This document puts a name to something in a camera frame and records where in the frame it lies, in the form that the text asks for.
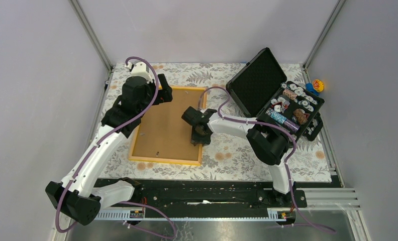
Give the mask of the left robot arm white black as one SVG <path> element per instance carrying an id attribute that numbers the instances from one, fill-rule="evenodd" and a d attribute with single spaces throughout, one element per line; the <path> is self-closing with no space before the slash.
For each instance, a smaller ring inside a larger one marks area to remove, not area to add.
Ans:
<path id="1" fill-rule="evenodd" d="M 95 183 L 114 152 L 140 124 L 147 106 L 172 101 L 172 88 L 165 75 L 157 77 L 160 90 L 145 77 L 128 77 L 81 159 L 60 182 L 51 181 L 47 185 L 45 192 L 58 212 L 88 225 L 101 209 L 123 201 L 129 206 L 141 202 L 139 183 L 130 178 L 119 178 L 103 187 L 95 187 Z"/>

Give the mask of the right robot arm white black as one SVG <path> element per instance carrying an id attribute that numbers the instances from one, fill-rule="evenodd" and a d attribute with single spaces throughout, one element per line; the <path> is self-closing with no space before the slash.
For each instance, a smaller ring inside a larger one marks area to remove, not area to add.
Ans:
<path id="1" fill-rule="evenodd" d="M 181 118 L 192 127 L 191 143 L 209 145 L 213 134 L 244 138 L 255 156 L 269 168 L 276 204 L 298 208 L 295 184 L 288 160 L 296 150 L 295 138 L 280 126 L 260 122 L 256 118 L 224 115 L 215 109 L 188 107 Z"/>

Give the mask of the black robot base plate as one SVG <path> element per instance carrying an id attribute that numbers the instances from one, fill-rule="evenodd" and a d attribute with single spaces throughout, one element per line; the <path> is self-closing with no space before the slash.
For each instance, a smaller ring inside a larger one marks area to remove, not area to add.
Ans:
<path id="1" fill-rule="evenodd" d="M 303 191 L 295 191 L 299 208 L 307 202 Z M 280 206 L 274 200 L 272 182 L 230 181 L 174 181 L 135 179 L 134 193 L 129 199 L 156 208 L 156 212 L 171 215 L 204 211 L 210 213 L 237 213 L 247 209 L 293 211 L 292 206 Z"/>

